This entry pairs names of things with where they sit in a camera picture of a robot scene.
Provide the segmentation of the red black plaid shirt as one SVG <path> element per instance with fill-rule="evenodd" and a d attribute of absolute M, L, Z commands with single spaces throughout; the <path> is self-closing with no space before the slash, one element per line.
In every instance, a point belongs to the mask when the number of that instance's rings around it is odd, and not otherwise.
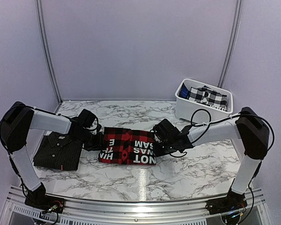
<path fill-rule="evenodd" d="M 105 127 L 104 148 L 98 161 L 119 165 L 156 165 L 154 142 L 148 131 Z"/>

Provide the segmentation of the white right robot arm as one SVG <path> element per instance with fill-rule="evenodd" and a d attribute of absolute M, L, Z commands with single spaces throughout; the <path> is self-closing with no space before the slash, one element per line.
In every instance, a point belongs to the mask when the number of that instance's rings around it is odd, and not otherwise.
<path fill-rule="evenodd" d="M 235 150 L 242 151 L 243 158 L 230 186 L 229 195 L 223 199 L 222 205 L 227 210 L 234 209 L 241 202 L 241 196 L 258 174 L 262 161 L 275 141 L 270 123 L 249 107 L 219 120 L 202 123 L 191 121 L 181 130 L 167 119 L 163 119 L 153 126 L 150 133 L 157 142 L 155 155 L 158 157 L 177 151 L 183 153 L 202 144 L 238 140 L 240 146 L 235 147 Z"/>

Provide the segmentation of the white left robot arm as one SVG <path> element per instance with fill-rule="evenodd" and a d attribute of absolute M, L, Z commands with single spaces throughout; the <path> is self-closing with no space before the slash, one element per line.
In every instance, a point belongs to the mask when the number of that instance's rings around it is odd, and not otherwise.
<path fill-rule="evenodd" d="M 50 204 L 46 189 L 33 168 L 27 153 L 27 137 L 30 130 L 47 130 L 34 157 L 38 167 L 60 171 L 78 169 L 81 150 L 95 149 L 101 143 L 98 118 L 84 109 L 73 118 L 33 108 L 15 102 L 0 120 L 0 141 L 8 152 L 15 173 L 20 177 L 26 198 L 39 208 Z"/>

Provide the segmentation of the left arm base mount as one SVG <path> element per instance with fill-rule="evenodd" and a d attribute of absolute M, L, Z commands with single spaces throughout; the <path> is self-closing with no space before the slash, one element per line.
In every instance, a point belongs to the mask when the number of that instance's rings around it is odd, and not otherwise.
<path fill-rule="evenodd" d="M 25 196 L 25 204 L 33 208 L 42 210 L 40 216 L 53 213 L 56 215 L 55 221 L 52 225 L 55 225 L 59 221 L 59 215 L 63 212 L 65 206 L 65 199 L 59 197 L 53 197 L 49 195 L 29 195 Z"/>

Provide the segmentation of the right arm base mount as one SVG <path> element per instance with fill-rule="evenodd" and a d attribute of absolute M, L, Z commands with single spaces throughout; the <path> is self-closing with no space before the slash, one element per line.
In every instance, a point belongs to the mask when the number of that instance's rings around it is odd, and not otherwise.
<path fill-rule="evenodd" d="M 205 209 L 210 215 L 220 214 L 224 225 L 237 225 L 247 211 L 247 201 L 244 197 L 240 200 L 235 198 L 216 198 L 206 202 Z"/>

